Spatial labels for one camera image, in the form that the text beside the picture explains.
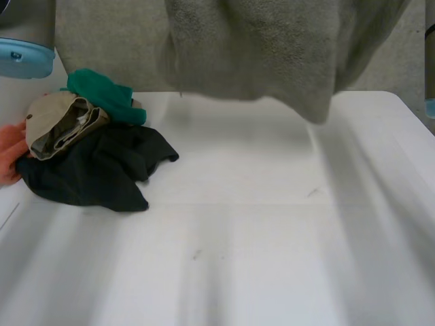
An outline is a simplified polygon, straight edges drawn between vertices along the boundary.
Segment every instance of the gray towel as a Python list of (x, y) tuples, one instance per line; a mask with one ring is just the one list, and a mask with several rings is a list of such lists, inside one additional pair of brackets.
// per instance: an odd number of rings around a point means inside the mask
[(180, 92), (274, 97), (326, 121), (410, 0), (165, 0), (160, 71)]

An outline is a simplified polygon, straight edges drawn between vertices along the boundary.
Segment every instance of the cloth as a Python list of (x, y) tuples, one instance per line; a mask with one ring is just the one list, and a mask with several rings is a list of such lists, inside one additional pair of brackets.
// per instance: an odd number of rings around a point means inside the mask
[(33, 101), (27, 114), (26, 142), (33, 156), (48, 160), (109, 123), (100, 107), (69, 91), (55, 92)]
[(144, 211), (148, 203), (136, 181), (148, 180), (177, 152), (151, 128), (109, 124), (51, 160), (21, 158), (17, 171), (38, 196), (76, 206), (104, 206), (117, 212)]
[(326, 121), (410, 0), (166, 0), (159, 69), (180, 92), (274, 97)]
[(0, 185), (12, 185), (21, 179), (15, 162), (29, 151), (25, 139), (26, 122), (0, 128)]
[(101, 107), (113, 122), (142, 125), (147, 113), (142, 108), (131, 107), (133, 90), (115, 85), (108, 77), (90, 69), (80, 69), (68, 75), (70, 92), (87, 98), (96, 107)]

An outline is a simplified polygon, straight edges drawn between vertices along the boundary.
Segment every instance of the salmon fabric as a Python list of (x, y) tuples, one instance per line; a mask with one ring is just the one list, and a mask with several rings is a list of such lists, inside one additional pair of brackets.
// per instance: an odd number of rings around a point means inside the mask
[(25, 121), (0, 128), (0, 185), (12, 185), (21, 179), (15, 162), (28, 151)]

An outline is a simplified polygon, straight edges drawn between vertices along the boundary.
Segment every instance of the concrete wall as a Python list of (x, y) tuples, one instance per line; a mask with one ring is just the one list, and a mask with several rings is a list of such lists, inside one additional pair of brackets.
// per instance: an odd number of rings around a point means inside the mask
[(352, 90), (386, 90), (397, 94), (435, 131), (425, 114), (425, 0), (412, 0), (390, 38), (382, 45)]

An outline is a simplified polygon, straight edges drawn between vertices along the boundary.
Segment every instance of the teal fabric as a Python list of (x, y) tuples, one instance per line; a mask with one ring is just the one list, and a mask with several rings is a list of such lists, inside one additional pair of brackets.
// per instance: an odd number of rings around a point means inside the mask
[(131, 107), (133, 89), (116, 85), (108, 77), (90, 69), (80, 69), (68, 75), (67, 89), (102, 108), (112, 122), (140, 126), (145, 123), (144, 109)]

